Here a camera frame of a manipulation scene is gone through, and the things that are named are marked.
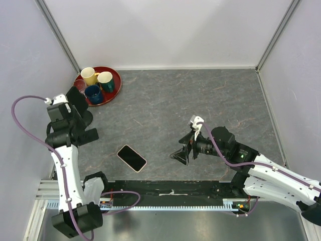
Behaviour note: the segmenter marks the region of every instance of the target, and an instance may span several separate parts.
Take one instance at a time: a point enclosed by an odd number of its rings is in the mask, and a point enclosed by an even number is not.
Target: cup
[[[77,79],[74,83],[74,86],[79,90],[80,93],[85,94],[85,89],[87,88],[87,84],[83,79]]]
[[[84,68],[80,72],[80,76],[85,80],[88,86],[97,82],[97,75],[98,73],[95,73],[95,70],[91,67]]]
[[[112,74],[108,71],[101,72],[98,75],[98,82],[103,90],[106,92],[112,93],[115,89],[115,82],[112,77]]]
[[[104,100],[102,92],[98,85],[90,85],[85,89],[85,95],[92,104],[101,104]]]

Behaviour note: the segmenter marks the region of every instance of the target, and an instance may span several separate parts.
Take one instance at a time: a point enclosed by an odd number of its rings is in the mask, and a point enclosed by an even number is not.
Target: white cable clip
[[[192,128],[195,129],[194,140],[196,141],[196,138],[199,135],[201,128],[203,126],[202,124],[197,124],[197,123],[204,122],[204,120],[202,118],[200,118],[199,116],[193,115],[190,122],[193,124]]]
[[[51,103],[52,103],[52,100],[50,98],[46,98],[45,104],[51,105]]]

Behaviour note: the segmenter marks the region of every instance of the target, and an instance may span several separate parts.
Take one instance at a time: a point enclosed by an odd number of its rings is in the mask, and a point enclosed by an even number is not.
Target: white wall
[[[11,105],[22,95],[66,92],[76,73],[33,0],[1,1],[0,26],[0,233],[1,240],[22,240],[40,179],[48,178],[53,161],[14,124]],[[45,139],[49,118],[41,100],[18,104],[17,115]]]
[[[321,180],[321,2],[301,1],[261,72],[290,169]]]
[[[256,66],[291,0],[46,0],[79,65]]]

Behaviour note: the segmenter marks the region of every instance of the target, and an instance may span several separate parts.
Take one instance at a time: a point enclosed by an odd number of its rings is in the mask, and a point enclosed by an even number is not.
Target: blue mug
[[[98,85],[90,85],[85,89],[85,95],[92,104],[101,104],[104,101],[104,96]]]

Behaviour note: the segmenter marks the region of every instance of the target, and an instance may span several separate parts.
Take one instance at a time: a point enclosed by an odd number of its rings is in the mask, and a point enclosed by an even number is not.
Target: yellow mug
[[[80,76],[85,80],[85,82],[88,86],[96,84],[98,82],[98,80],[97,80],[98,74],[99,73],[95,73],[95,70],[91,67],[84,68],[80,72]]]

